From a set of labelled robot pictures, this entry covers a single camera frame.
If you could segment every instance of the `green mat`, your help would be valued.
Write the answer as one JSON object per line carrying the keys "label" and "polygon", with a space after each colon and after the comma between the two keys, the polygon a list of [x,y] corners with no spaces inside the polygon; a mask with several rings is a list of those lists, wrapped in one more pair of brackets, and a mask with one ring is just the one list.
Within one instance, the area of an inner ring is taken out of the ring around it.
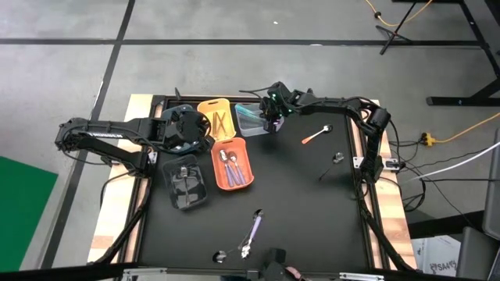
{"label": "green mat", "polygon": [[56,179],[0,156],[0,272],[19,270]]}

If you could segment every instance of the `gray floor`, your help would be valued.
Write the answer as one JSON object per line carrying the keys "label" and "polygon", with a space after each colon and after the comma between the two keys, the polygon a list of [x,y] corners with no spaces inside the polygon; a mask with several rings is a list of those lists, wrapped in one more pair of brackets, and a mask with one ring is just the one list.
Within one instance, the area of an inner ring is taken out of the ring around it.
{"label": "gray floor", "polygon": [[[408,8],[388,0],[373,3],[392,23]],[[484,2],[467,4],[493,50],[499,49],[495,35],[500,28]],[[115,38],[126,6],[125,0],[0,0],[0,37]],[[134,7],[126,38],[384,38],[375,24],[364,0],[142,0]],[[473,39],[461,10],[453,5],[431,5],[401,32],[422,40]],[[57,125],[74,116],[89,116],[111,49],[0,45],[0,155],[59,174],[24,269],[39,264],[72,169],[72,161],[53,145]],[[378,52],[378,47],[123,46],[100,118],[123,119],[130,94],[172,94],[178,87],[182,94],[232,95],[277,80],[291,88],[312,87],[320,96],[379,99],[393,115],[402,140],[414,140],[423,131],[445,138],[498,111],[425,104],[426,96],[465,97],[492,81],[495,75],[480,49],[390,48],[385,56]],[[492,143],[497,127],[495,120],[452,143],[420,148],[412,162],[419,165],[484,148]],[[402,151],[409,156],[413,149]],[[443,176],[485,177],[489,161],[486,156]],[[86,262],[98,217],[98,193],[108,174],[109,169],[85,166],[54,266]],[[404,173],[399,179],[410,176]],[[485,183],[439,186],[462,212],[484,206]],[[402,188],[406,196],[417,193],[420,185]],[[456,214],[433,187],[420,210],[433,217]]]}

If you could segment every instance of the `black table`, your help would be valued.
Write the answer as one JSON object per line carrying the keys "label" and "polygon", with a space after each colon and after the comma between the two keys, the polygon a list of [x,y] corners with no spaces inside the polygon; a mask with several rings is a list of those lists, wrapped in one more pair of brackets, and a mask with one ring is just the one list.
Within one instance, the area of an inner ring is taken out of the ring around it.
{"label": "black table", "polygon": [[[185,103],[197,105],[170,100],[165,108]],[[240,137],[233,104],[231,110],[236,137]],[[327,123],[334,126],[332,133],[301,144],[301,139]],[[367,269],[373,258],[366,225],[357,201],[353,200],[350,129],[345,116],[316,113],[288,117],[276,135],[246,137],[255,180],[250,187],[238,191],[221,190],[216,185],[210,154],[197,155],[208,201],[189,212],[173,208],[160,172],[163,163],[175,156],[160,155],[148,213],[139,233],[137,261],[141,265],[167,267],[169,272],[244,274],[249,269],[260,269],[267,251],[280,247],[287,251],[288,264],[310,276]],[[338,151],[345,160],[319,181]],[[242,261],[235,251],[223,264],[214,263],[212,256],[216,251],[233,249],[243,240],[257,209],[262,209],[265,217],[252,244],[250,259]]]}

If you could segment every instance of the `orange utensil tray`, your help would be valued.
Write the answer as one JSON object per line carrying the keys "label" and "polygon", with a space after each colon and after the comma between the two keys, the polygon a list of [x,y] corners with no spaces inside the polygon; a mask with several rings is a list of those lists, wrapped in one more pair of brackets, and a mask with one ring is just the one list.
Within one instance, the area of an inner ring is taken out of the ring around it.
{"label": "orange utensil tray", "polygon": [[[221,159],[221,151],[224,151],[227,155],[226,161]],[[233,159],[237,165],[235,165],[234,161],[229,159],[229,155],[236,156]],[[216,174],[217,186],[224,190],[244,188],[254,180],[252,169],[250,168],[250,161],[248,160],[245,140],[240,137],[216,142],[212,148],[212,162]],[[237,184],[238,181],[235,180],[234,177],[239,177],[240,184]]]}
{"label": "orange utensil tray", "polygon": [[212,125],[210,136],[215,141],[229,140],[236,135],[230,103],[226,98],[200,102],[197,110],[209,119]]}

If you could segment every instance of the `tripod stand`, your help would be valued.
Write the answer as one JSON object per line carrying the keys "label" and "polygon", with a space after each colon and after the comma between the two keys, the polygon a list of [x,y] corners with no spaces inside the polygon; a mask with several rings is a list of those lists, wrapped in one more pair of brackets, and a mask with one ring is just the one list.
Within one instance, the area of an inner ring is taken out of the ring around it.
{"label": "tripod stand", "polygon": [[[401,28],[401,26],[403,25],[403,23],[405,23],[406,18],[408,18],[409,14],[412,12],[412,10],[415,7],[415,5],[416,5],[416,1],[414,1],[413,4],[412,4],[412,6],[409,7],[408,12],[406,13],[405,17],[403,17],[403,19],[399,23],[398,27],[396,28],[396,30],[392,31],[392,30],[389,30],[389,29],[387,29],[385,27],[381,27],[381,26],[378,26],[378,25],[375,26],[378,30],[382,30],[382,31],[386,32],[387,35],[389,35],[389,39],[387,40],[387,42],[385,43],[385,45],[380,50],[380,54],[381,55],[383,55],[385,53],[385,51],[389,48],[389,45],[392,43],[392,41],[395,38],[402,39],[402,40],[406,41],[408,44],[412,44],[411,40],[409,40],[408,38],[406,38],[406,37],[404,37],[402,35],[399,35],[398,31]],[[376,12],[375,13],[375,17],[378,18],[378,16],[380,16],[380,12]]]}

